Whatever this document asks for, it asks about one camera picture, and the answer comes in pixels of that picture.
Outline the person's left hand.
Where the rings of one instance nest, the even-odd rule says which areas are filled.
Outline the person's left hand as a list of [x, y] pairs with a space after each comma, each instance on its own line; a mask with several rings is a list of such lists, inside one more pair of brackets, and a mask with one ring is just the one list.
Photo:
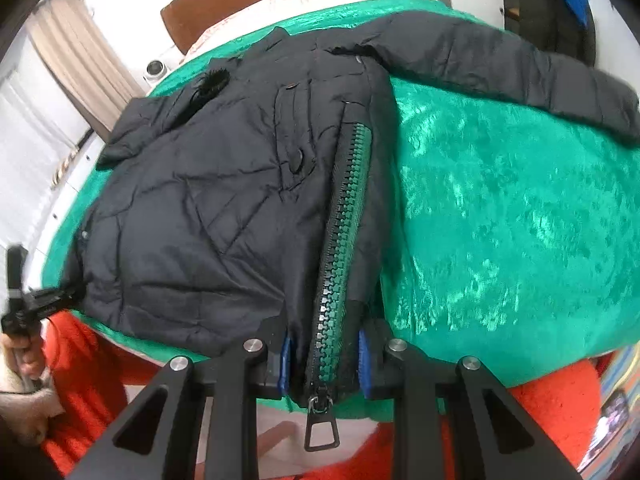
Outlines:
[[19, 444], [34, 448], [64, 408], [37, 328], [27, 336], [1, 335], [1, 420]]

